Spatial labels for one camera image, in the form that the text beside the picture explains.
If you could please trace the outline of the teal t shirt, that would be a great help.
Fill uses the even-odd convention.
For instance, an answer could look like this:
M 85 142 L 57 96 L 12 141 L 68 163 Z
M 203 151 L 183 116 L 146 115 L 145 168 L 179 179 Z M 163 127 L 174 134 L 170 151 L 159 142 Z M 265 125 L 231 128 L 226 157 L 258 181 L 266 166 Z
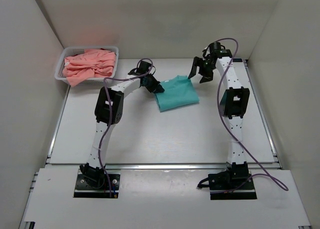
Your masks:
M 199 96 L 186 75 L 177 75 L 176 77 L 160 82 L 164 92 L 155 94 L 155 101 L 159 111 L 165 112 L 180 107 L 185 107 L 199 103 Z

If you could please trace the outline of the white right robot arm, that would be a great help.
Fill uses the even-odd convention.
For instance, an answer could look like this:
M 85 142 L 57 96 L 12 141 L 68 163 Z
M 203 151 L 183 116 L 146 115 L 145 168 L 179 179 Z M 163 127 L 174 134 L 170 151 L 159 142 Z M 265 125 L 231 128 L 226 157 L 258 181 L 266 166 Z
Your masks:
M 250 90 L 240 82 L 233 66 L 233 54 L 220 40 L 209 44 L 202 51 L 202 57 L 194 57 L 188 78 L 200 74 L 201 84 L 211 82 L 214 79 L 214 70 L 220 74 L 217 90 L 218 112 L 231 141 L 226 170 L 208 175 L 207 180 L 211 190 L 229 191 L 245 183 L 250 176 L 241 146 L 243 117 L 247 111 Z

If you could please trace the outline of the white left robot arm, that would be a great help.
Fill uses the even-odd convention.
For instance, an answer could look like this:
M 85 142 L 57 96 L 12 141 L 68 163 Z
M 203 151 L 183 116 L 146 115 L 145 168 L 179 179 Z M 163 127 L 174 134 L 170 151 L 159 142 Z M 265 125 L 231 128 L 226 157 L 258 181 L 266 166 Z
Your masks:
M 154 77 L 154 63 L 149 58 L 138 61 L 126 78 L 105 77 L 100 89 L 94 115 L 96 128 L 90 155 L 79 168 L 85 181 L 95 190 L 110 186 L 111 179 L 105 168 L 105 159 L 111 133 L 123 116 L 125 98 L 140 88 L 149 93 L 163 93 L 165 89 Z

